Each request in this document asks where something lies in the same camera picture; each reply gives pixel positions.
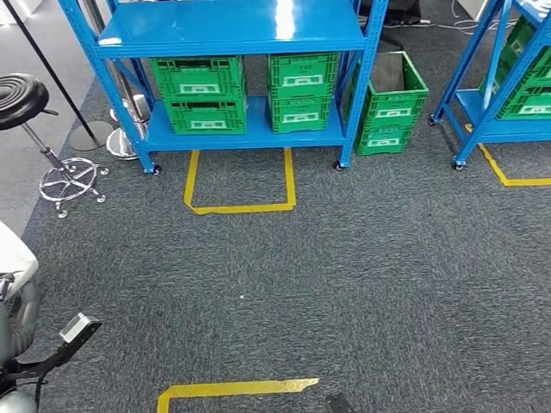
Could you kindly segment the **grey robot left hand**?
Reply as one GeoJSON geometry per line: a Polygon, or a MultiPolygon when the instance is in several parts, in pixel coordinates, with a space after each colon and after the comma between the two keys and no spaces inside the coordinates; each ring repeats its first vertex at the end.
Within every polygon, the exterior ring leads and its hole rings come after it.
{"type": "Polygon", "coordinates": [[[1,273],[1,366],[26,352],[33,341],[40,311],[40,293],[29,280],[18,291],[20,305],[10,315],[5,303],[15,273],[1,273]]]}

